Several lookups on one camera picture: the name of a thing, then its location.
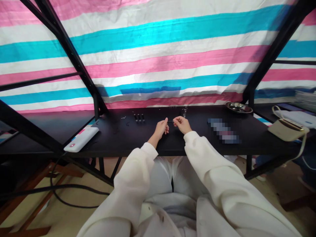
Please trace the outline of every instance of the white cable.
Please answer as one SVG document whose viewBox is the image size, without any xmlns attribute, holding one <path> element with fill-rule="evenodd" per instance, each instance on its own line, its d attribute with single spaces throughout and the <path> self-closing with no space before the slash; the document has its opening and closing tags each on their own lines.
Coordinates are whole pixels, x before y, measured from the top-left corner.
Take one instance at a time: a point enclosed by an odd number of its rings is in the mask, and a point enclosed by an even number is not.
<svg viewBox="0 0 316 237">
<path fill-rule="evenodd" d="M 281 110 L 280 107 L 278 107 L 277 105 L 272 106 L 272 111 L 273 111 L 274 115 L 277 116 L 277 117 L 279 117 L 279 118 L 281 118 L 281 119 L 284 119 L 283 113 L 282 113 L 282 112 L 280 113 L 280 114 L 281 114 L 281 117 L 280 117 L 280 116 L 277 115 L 276 112 L 274 111 L 274 107 L 277 107 L 278 110 Z"/>
<path fill-rule="evenodd" d="M 308 168 L 310 168 L 311 170 L 316 170 L 316 169 L 311 168 L 311 167 L 306 163 L 306 161 L 305 161 L 305 159 L 304 159 L 304 156 L 302 156 L 302 159 L 303 159 L 305 165 L 306 165 Z"/>
<path fill-rule="evenodd" d="M 304 137 L 303 137 L 303 141 L 302 141 L 302 145 L 301 145 L 301 149 L 300 149 L 299 154 L 298 154 L 295 158 L 293 158 L 293 159 L 288 160 L 287 162 L 285 162 L 284 165 L 286 165 L 289 161 L 295 160 L 295 159 L 297 159 L 297 158 L 299 158 L 299 157 L 301 156 L 301 154 L 303 153 L 304 148 L 305 148 L 306 138 L 307 138 L 307 133 L 306 133 L 306 134 L 304 135 Z"/>
</svg>

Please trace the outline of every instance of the pixelated area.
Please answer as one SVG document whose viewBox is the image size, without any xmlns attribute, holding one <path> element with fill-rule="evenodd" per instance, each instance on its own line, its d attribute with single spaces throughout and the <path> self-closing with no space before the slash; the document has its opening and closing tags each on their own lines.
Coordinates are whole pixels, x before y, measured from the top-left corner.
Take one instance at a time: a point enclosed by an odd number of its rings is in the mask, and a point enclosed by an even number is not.
<svg viewBox="0 0 316 237">
<path fill-rule="evenodd" d="M 218 139 L 224 144 L 239 144 L 241 139 L 221 118 L 209 118 L 207 123 L 213 128 Z"/>
</svg>

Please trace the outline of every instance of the stack of paper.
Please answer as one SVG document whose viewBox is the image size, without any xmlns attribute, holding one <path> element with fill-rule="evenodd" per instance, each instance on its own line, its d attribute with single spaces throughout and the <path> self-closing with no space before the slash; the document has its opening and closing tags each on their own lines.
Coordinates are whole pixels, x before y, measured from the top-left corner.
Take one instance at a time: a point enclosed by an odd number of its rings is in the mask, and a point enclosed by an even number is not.
<svg viewBox="0 0 316 237">
<path fill-rule="evenodd" d="M 314 93 L 295 91 L 295 101 L 291 104 L 316 112 L 316 91 Z"/>
</svg>

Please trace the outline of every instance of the floor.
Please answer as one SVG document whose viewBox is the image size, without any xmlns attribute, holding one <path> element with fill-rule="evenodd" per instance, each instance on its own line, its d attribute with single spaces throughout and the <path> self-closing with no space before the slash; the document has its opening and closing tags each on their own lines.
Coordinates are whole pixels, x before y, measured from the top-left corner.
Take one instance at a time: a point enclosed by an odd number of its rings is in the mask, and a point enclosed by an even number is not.
<svg viewBox="0 0 316 237">
<path fill-rule="evenodd" d="M 118 158 L 105 158 L 105 173 L 110 176 Z M 119 167 L 122 167 L 126 158 L 123 158 Z M 245 172 L 246 161 L 238 158 L 235 164 Z M 252 179 L 250 182 L 297 228 L 302 236 L 312 237 L 316 234 L 316 214 L 309 208 L 302 208 L 294 212 L 285 212 L 280 202 L 287 202 L 308 194 L 308 190 L 298 181 L 301 175 L 300 168 L 294 163 L 289 163 L 286 168 L 278 168 L 269 175 L 266 182 Z M 64 183 L 88 185 L 94 189 L 111 192 L 113 188 L 94 176 L 86 173 L 82 178 L 67 177 Z M 42 180 L 38 187 L 49 185 L 48 178 Z M 77 205 L 99 205 L 106 197 L 80 189 L 65 189 L 58 191 L 61 198 Z M 16 210 L 5 220 L 1 227 L 14 225 L 14 230 L 19 229 L 45 193 L 29 195 Z M 45 210 L 34 219 L 29 228 L 51 226 L 46 237 L 68 236 L 75 237 L 81 226 L 94 212 L 95 209 L 79 209 L 63 205 L 52 197 Z"/>
</svg>

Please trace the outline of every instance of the hand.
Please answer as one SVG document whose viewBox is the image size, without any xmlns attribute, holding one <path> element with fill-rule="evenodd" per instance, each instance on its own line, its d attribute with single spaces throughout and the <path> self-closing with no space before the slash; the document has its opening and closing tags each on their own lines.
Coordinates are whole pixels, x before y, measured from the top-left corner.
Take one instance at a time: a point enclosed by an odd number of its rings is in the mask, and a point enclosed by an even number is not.
<svg viewBox="0 0 316 237">
<path fill-rule="evenodd" d="M 169 133 L 168 118 L 157 123 L 156 130 L 148 142 L 156 149 L 162 135 L 167 133 Z"/>
<path fill-rule="evenodd" d="M 157 123 L 154 135 L 157 135 L 160 140 L 162 135 L 167 133 L 169 133 L 168 118 Z"/>
<path fill-rule="evenodd" d="M 182 116 L 178 116 L 173 119 L 173 125 L 178 127 L 179 130 L 186 135 L 188 132 L 191 132 L 192 129 L 190 127 L 189 121 Z"/>
</svg>

